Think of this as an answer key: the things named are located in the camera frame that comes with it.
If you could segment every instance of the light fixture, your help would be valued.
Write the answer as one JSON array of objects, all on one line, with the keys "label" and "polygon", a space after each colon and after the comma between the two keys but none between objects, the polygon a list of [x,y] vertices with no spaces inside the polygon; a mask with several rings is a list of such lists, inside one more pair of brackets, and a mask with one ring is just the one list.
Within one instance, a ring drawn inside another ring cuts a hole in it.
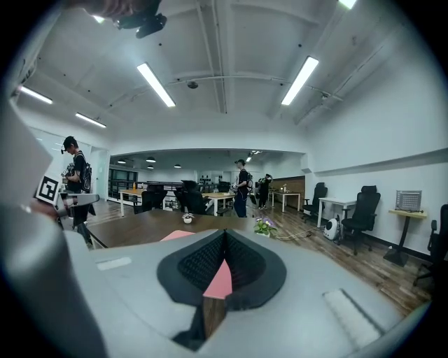
[{"label": "light fixture", "polygon": [[176,105],[167,91],[165,91],[165,88],[160,84],[157,77],[155,77],[148,64],[141,64],[137,69],[168,107],[174,107]]},{"label": "light fixture", "polygon": [[98,122],[96,120],[93,120],[93,119],[91,119],[89,117],[86,117],[86,116],[84,116],[84,115],[82,115],[80,113],[76,113],[76,117],[78,117],[78,118],[80,118],[82,120],[86,120],[86,121],[88,121],[90,123],[96,124],[98,127],[106,128],[106,126],[104,124],[102,124],[102,123],[100,123],[100,122]]},{"label": "light fixture", "polygon": [[300,89],[303,87],[303,85],[310,77],[310,75],[313,73],[314,69],[318,64],[319,61],[317,59],[308,56],[302,68],[300,69],[297,78],[294,80],[294,83],[291,85],[288,93],[286,94],[281,104],[285,106],[289,106],[291,104],[295,96],[297,96],[297,93],[299,93]]},{"label": "light fixture", "polygon": [[353,8],[354,4],[356,3],[356,0],[339,0],[339,2],[346,6],[347,8],[349,8],[349,10],[351,8]]},{"label": "light fixture", "polygon": [[104,21],[104,17],[93,15],[93,18],[98,21],[99,24],[102,24]]},{"label": "light fixture", "polygon": [[21,86],[20,91],[23,93],[28,94],[29,96],[33,96],[34,98],[40,99],[42,102],[48,103],[48,104],[52,104],[53,100],[49,99],[48,97],[43,96],[42,94],[39,94],[35,91],[33,91],[32,89],[29,89],[25,86]]}]

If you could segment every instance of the pink fabric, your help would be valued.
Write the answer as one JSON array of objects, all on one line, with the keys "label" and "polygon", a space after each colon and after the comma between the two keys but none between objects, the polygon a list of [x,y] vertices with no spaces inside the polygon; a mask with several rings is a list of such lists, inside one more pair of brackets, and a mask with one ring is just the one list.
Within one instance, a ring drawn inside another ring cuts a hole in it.
[{"label": "pink fabric", "polygon": [[[170,233],[166,238],[161,241],[174,240],[175,238],[182,238],[193,234],[193,232],[176,230]],[[223,262],[213,280],[210,282],[209,287],[204,292],[205,297],[211,297],[212,299],[224,299],[227,295],[232,293],[232,279],[230,276],[230,269],[227,262]]]}]

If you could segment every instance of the wooden floor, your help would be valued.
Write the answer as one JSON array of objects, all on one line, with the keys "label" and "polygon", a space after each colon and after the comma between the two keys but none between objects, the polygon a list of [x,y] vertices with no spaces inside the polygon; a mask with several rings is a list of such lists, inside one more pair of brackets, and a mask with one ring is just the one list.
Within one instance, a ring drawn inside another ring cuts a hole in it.
[{"label": "wooden floor", "polygon": [[[96,217],[89,216],[87,227],[90,224],[108,222],[121,217],[120,204],[101,201],[94,204]],[[248,216],[252,213],[271,219],[278,228],[277,240],[282,240],[289,245],[297,245],[306,249],[320,252],[336,261],[339,265],[357,275],[366,283],[374,287],[378,292],[387,296],[403,314],[408,315],[416,307],[431,299],[432,279],[425,279],[418,287],[413,287],[412,282],[417,275],[420,264],[424,261],[416,257],[409,257],[404,268],[396,266],[383,259],[388,248],[385,245],[366,240],[372,246],[372,252],[368,247],[360,245],[358,255],[353,255],[353,249],[349,246],[337,246],[325,239],[323,234],[316,229],[315,222],[304,223],[302,213],[291,208],[281,212],[281,204],[277,203],[275,208],[267,210],[248,208]],[[131,206],[125,206],[125,216],[133,215]],[[205,299],[204,318],[206,320],[206,333],[209,336],[224,318],[224,308],[221,300]]]}]

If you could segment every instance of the black pants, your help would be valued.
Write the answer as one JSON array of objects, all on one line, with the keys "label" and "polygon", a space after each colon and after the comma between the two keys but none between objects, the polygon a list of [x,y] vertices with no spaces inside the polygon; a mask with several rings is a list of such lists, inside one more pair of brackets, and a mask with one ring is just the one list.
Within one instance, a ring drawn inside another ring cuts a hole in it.
[{"label": "black pants", "polygon": [[258,207],[262,208],[263,206],[266,206],[266,201],[269,192],[260,192],[260,200],[258,201]]},{"label": "black pants", "polygon": [[233,207],[237,212],[238,217],[247,217],[246,202],[247,202],[247,195],[244,196],[241,192],[237,192],[237,196],[235,197]]}]

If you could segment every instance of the wooden table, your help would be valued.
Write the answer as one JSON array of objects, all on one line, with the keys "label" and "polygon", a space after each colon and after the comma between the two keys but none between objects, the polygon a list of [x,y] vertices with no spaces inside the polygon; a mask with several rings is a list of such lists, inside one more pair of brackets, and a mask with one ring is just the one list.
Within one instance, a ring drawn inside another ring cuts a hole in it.
[{"label": "wooden table", "polygon": [[214,205],[213,214],[215,216],[218,216],[218,201],[219,200],[223,201],[223,205],[225,208],[225,200],[235,198],[234,194],[229,194],[229,193],[202,193],[202,197],[206,197],[206,196],[209,199],[213,200],[213,205]]},{"label": "wooden table", "polygon": [[398,244],[398,247],[396,249],[389,250],[383,258],[387,261],[393,262],[395,265],[399,265],[401,267],[404,267],[406,265],[408,256],[407,254],[404,254],[401,252],[403,249],[403,245],[405,244],[406,240],[406,234],[407,234],[407,228],[409,227],[409,221],[412,218],[414,219],[426,219],[428,216],[425,212],[423,213],[408,213],[404,210],[389,210],[390,214],[395,214],[399,216],[405,217],[405,226],[403,227],[403,232],[401,233],[401,239],[400,243]]},{"label": "wooden table", "polygon": [[295,196],[298,195],[299,200],[297,202],[297,211],[300,211],[300,193],[290,192],[290,193],[283,193],[283,192],[272,192],[272,207],[274,207],[274,195],[281,195],[281,212],[285,212],[285,196]]},{"label": "wooden table", "polygon": [[154,243],[176,230],[197,233],[210,229],[236,229],[253,232],[255,226],[253,218],[215,217],[212,215],[195,215],[191,224],[184,224],[182,215],[183,213],[154,209],[111,222],[92,225],[88,229],[96,248],[114,248]]},{"label": "wooden table", "polygon": [[120,191],[121,216],[125,216],[125,208],[123,207],[123,194],[141,197],[141,193],[144,191],[144,189],[125,189]]}]

